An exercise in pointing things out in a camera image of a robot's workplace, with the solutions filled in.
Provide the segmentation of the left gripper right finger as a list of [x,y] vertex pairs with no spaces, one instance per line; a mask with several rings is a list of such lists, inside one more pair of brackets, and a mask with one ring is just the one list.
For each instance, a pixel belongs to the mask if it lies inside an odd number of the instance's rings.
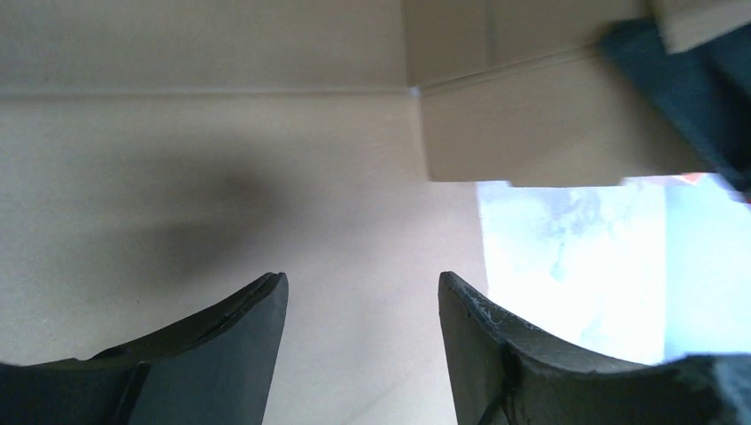
[[587,350],[493,303],[457,274],[438,310],[460,424],[747,424],[750,358],[646,366]]

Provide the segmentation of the brown cardboard box sheet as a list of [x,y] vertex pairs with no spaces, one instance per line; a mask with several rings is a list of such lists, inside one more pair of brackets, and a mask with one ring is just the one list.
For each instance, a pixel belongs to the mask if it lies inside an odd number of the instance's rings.
[[452,424],[475,184],[702,169],[592,47],[643,1],[4,1],[1,358],[290,280],[267,424]]

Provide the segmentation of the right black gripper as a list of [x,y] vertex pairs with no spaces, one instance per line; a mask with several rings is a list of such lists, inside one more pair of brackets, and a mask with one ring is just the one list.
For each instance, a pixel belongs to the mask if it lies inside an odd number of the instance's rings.
[[749,25],[669,53],[653,19],[622,20],[598,49],[735,191],[749,193]]

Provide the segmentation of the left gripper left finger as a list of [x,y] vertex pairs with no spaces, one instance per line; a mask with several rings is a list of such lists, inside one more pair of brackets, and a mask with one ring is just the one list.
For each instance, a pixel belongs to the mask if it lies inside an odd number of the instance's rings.
[[287,276],[90,359],[1,366],[4,424],[260,424],[283,336]]

